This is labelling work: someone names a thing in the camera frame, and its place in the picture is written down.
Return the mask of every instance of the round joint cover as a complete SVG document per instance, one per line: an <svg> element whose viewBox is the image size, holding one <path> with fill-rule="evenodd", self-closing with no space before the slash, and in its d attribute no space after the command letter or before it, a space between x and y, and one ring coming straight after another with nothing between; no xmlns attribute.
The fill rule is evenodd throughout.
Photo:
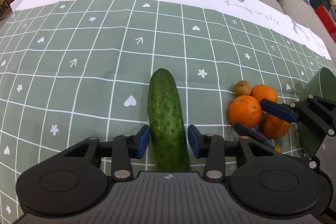
<svg viewBox="0 0 336 224"><path fill-rule="evenodd" d="M230 187L243 205L280 217L307 213L321 195L318 175L282 155L248 160L232 174Z"/></svg>
<svg viewBox="0 0 336 224"><path fill-rule="evenodd" d="M108 189L106 175L82 159L46 160L18 178L16 193L28 213L42 217L73 215L98 203Z"/></svg>

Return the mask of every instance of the metal screw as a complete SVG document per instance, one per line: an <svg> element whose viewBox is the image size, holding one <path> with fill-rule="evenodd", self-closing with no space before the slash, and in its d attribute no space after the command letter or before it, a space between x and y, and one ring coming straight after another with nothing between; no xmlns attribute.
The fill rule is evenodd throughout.
<svg viewBox="0 0 336 224"><path fill-rule="evenodd" d="M114 176L118 179L125 179L128 178L131 173L128 170L117 170L114 172Z"/></svg>
<svg viewBox="0 0 336 224"><path fill-rule="evenodd" d="M210 170L206 172L206 175L208 178L211 179L219 179L223 175L223 173L218 170Z"/></svg>
<svg viewBox="0 0 336 224"><path fill-rule="evenodd" d="M328 130L328 135L333 136L335 134L335 131L333 129Z"/></svg>
<svg viewBox="0 0 336 224"><path fill-rule="evenodd" d="M316 166L317 166L317 163L315 161L313 161L313 160L309 163L309 168L310 169L315 169Z"/></svg>

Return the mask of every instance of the green cucumber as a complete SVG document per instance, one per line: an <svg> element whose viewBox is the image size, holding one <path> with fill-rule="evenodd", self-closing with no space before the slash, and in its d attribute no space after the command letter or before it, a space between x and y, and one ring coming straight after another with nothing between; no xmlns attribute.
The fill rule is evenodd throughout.
<svg viewBox="0 0 336 224"><path fill-rule="evenodd" d="M175 80L168 70L160 68L153 73L147 109L156 170L190 171L181 102Z"/></svg>

